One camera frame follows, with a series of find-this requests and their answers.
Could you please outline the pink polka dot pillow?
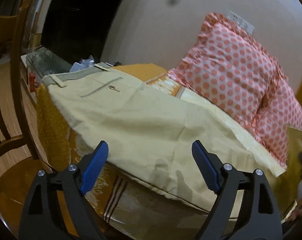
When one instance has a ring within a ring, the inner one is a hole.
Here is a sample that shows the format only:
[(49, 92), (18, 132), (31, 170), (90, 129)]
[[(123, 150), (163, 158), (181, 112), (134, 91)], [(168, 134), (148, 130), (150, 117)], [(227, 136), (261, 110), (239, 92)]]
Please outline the pink polka dot pillow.
[(248, 128), (277, 68), (278, 59), (246, 31), (211, 12), (205, 16), (195, 45), (168, 75)]
[(288, 126), (302, 129), (302, 105), (283, 69), (277, 66), (252, 127), (256, 139), (282, 166), (288, 157)]

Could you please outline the beige khaki pants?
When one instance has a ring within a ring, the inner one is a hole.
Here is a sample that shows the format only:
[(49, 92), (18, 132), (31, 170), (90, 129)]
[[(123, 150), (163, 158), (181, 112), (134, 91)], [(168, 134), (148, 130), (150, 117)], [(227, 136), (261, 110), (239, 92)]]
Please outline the beige khaki pants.
[(215, 197), (191, 154), (195, 140), (211, 152), (216, 128), (205, 111), (116, 69), (50, 75), (37, 88), (39, 138), (54, 168), (104, 140), (108, 162), (118, 170), (169, 199), (209, 211)]

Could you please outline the white wall outlet plate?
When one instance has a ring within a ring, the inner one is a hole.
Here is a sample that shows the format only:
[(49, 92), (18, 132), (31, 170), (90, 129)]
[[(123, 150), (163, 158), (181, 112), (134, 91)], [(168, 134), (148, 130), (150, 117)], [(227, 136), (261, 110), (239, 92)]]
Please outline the white wall outlet plate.
[(248, 21), (246, 21), (244, 18), (237, 15), (235, 12), (229, 10), (227, 13), (227, 18), (233, 22), (235, 22), (239, 27), (241, 27), (244, 31), (247, 32), (250, 36), (254, 33), (254, 26), (251, 25)]

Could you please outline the black television screen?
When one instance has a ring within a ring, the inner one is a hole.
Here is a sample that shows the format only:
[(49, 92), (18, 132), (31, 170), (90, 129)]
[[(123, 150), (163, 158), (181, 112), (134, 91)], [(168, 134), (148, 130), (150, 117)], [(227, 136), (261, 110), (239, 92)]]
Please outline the black television screen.
[(41, 45), (73, 64), (99, 61), (122, 0), (51, 0)]

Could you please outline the glass top side table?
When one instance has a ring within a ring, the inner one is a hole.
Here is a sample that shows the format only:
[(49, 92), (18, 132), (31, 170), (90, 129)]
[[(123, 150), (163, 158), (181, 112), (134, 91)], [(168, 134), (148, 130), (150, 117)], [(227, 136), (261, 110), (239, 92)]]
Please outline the glass top side table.
[(22, 55), (21, 59), (27, 68), (28, 77), (34, 78), (34, 83), (41, 83), (43, 77), (47, 75), (76, 72), (95, 64), (92, 56), (70, 64), (44, 47)]

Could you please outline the orange brown bed blanket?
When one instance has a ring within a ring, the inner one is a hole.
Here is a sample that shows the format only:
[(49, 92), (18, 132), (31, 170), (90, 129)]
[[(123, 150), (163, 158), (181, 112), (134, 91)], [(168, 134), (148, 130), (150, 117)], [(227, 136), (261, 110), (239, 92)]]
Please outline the orange brown bed blanket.
[(238, 170), (255, 164), (230, 118), (156, 87), (166, 78), (152, 64), (94, 67), (48, 77), (37, 90), (39, 138), (56, 170), (107, 142), (107, 163), (86, 198), (133, 239), (191, 239), (202, 226), (215, 195), (192, 157), (195, 140)]

